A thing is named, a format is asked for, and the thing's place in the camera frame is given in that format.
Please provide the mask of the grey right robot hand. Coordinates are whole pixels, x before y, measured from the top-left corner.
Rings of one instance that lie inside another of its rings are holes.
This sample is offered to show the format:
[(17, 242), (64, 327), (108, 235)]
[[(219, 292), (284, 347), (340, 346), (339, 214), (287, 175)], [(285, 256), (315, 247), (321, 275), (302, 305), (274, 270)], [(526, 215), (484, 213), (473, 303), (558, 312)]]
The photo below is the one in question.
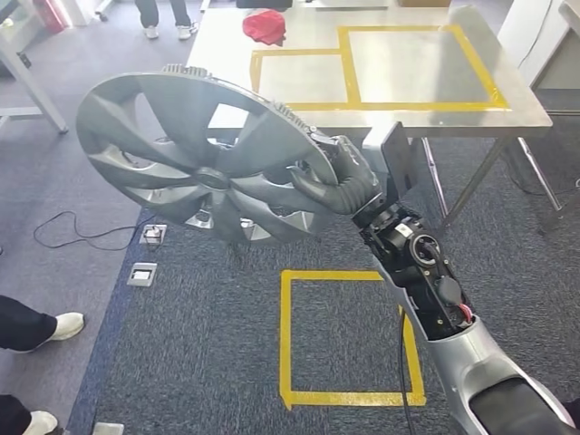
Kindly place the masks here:
[(331, 160), (339, 183), (311, 180), (299, 169), (290, 169), (293, 186), (308, 198), (339, 215), (354, 215), (382, 189), (377, 177), (357, 147), (346, 136), (335, 137)]

